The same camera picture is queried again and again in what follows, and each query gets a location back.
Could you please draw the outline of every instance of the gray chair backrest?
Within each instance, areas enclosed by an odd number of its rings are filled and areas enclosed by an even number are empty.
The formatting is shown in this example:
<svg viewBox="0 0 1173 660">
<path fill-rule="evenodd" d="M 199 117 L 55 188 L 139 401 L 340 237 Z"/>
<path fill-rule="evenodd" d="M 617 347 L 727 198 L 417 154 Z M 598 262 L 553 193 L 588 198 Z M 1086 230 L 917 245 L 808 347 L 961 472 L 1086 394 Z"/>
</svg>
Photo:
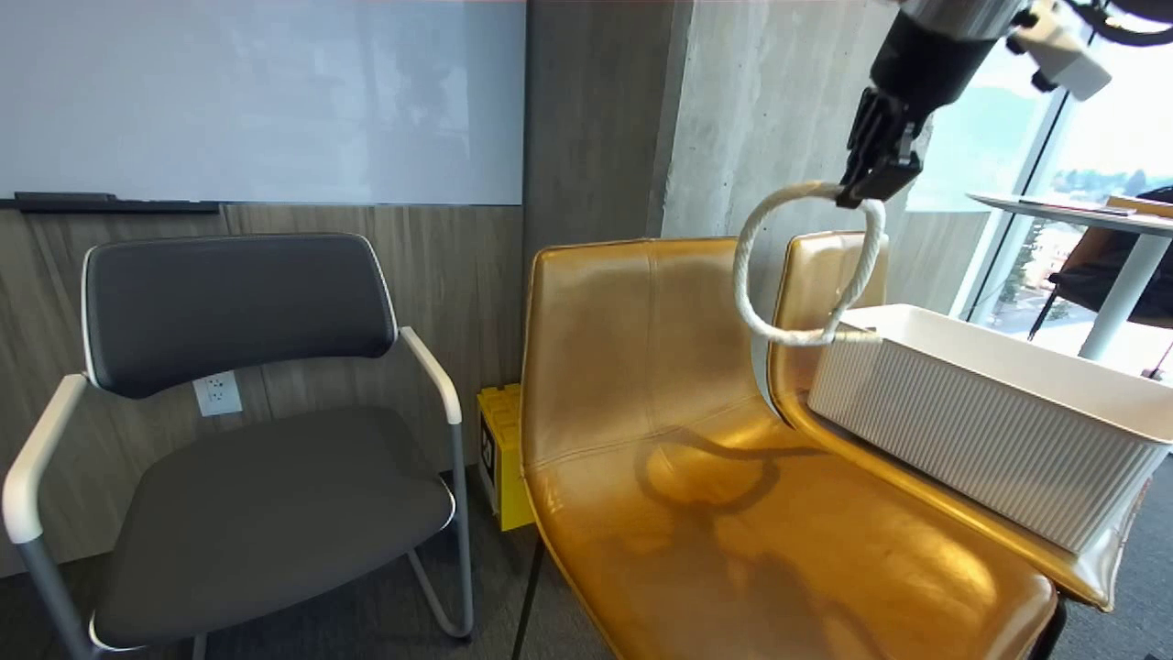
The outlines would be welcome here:
<svg viewBox="0 0 1173 660">
<path fill-rule="evenodd" d="M 150 397 L 204 373 L 383 355 L 395 313 L 355 236 L 215 236 L 85 252 L 85 358 L 99 388 Z"/>
</svg>

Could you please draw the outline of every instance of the table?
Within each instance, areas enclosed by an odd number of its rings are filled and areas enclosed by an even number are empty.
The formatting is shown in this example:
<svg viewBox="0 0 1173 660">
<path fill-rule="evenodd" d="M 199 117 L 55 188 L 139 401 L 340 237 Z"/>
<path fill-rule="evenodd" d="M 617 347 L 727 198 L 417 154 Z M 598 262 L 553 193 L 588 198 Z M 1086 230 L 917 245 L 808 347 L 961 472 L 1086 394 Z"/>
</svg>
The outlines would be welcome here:
<svg viewBox="0 0 1173 660">
<path fill-rule="evenodd" d="M 1107 290 L 1091 335 L 1076 347 L 1080 358 L 1098 358 L 1107 340 L 1127 324 L 1146 279 L 1159 270 L 1168 242 L 1173 242 L 1173 207 L 1146 198 L 1107 198 L 1107 207 L 1066 207 L 1066 203 L 1033 203 L 1033 198 L 1004 198 L 1004 193 L 972 193 L 981 207 L 1039 215 L 1039 219 L 1076 219 L 1094 229 L 1131 230 L 1136 245 L 1120 265 L 1120 274 Z"/>
</svg>

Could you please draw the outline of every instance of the gray chair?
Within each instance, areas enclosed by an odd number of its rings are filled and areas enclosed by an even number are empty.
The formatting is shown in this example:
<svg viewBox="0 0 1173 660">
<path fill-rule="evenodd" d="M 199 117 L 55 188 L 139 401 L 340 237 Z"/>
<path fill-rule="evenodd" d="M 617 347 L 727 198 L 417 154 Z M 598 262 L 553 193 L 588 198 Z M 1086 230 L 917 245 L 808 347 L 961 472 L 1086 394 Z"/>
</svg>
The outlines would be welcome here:
<svg viewBox="0 0 1173 660">
<path fill-rule="evenodd" d="M 199 639 L 325 595 L 405 556 L 437 625 L 472 633 L 460 405 L 395 320 L 355 236 L 117 242 L 85 258 L 85 372 L 64 373 L 2 483 L 2 526 L 68 648 Z M 45 549 L 35 493 L 85 388 L 143 401 L 204 373 L 285 358 L 376 358 L 405 346 L 442 405 L 452 487 L 383 408 L 311 411 L 183 445 L 133 500 L 88 632 Z M 457 621 L 413 545 L 453 527 Z"/>
</svg>

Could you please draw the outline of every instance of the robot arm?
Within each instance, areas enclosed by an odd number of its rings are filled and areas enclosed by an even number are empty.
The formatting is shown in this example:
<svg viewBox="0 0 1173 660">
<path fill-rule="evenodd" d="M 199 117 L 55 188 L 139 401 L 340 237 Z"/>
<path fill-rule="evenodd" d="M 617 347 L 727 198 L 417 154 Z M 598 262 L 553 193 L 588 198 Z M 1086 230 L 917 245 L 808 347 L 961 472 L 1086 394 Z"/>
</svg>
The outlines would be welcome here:
<svg viewBox="0 0 1173 660">
<path fill-rule="evenodd" d="M 1173 40 L 1173 28 L 1140 38 L 1118 28 L 1098 5 L 1066 5 L 1102 40 Z M 1173 21 L 1173 0 L 1114 5 L 1127 15 Z M 851 126 L 839 207 L 854 208 L 862 198 L 892 198 L 921 176 L 911 138 L 938 108 L 950 108 L 967 87 L 1001 38 L 1009 38 L 1010 51 L 1025 51 L 1036 61 L 1036 87 L 1061 83 L 1069 95 L 1089 100 L 1107 83 L 1098 61 L 1059 27 L 1054 0 L 901 0 L 872 61 L 872 87 L 865 87 Z"/>
</svg>

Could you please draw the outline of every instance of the metal handle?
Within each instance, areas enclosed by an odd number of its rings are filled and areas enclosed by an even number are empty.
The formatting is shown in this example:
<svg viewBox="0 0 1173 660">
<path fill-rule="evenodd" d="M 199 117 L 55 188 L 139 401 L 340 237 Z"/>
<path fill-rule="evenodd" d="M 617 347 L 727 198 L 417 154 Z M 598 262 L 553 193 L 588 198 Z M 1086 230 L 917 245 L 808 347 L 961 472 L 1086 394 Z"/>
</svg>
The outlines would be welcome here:
<svg viewBox="0 0 1173 660">
<path fill-rule="evenodd" d="M 832 340 L 841 340 L 835 329 L 839 329 L 839 320 L 841 313 L 865 293 L 872 270 L 874 270 L 874 262 L 881 262 L 881 245 L 882 245 L 882 219 L 885 219 L 885 208 L 881 198 L 865 198 L 859 208 L 865 214 L 865 245 L 862 245 L 862 258 L 854 265 L 854 274 L 841 290 L 841 296 L 835 302 L 832 309 L 832 320 L 822 325 L 822 329 L 782 329 L 774 324 L 766 324 L 752 296 L 747 296 L 747 262 L 752 262 L 752 251 L 753 251 L 753 237 L 761 236 L 766 229 L 766 215 L 777 208 L 777 207 L 788 207 L 794 198 L 829 198 L 835 203 L 839 193 L 839 182 L 791 182 L 791 188 L 782 188 L 774 193 L 766 193 L 753 214 L 747 214 L 745 229 L 741 229 L 741 237 L 736 237 L 736 252 L 733 252 L 733 303 L 745 320 L 747 329 L 753 329 L 758 336 L 766 340 L 777 340 L 777 346 L 832 346 Z"/>
</svg>

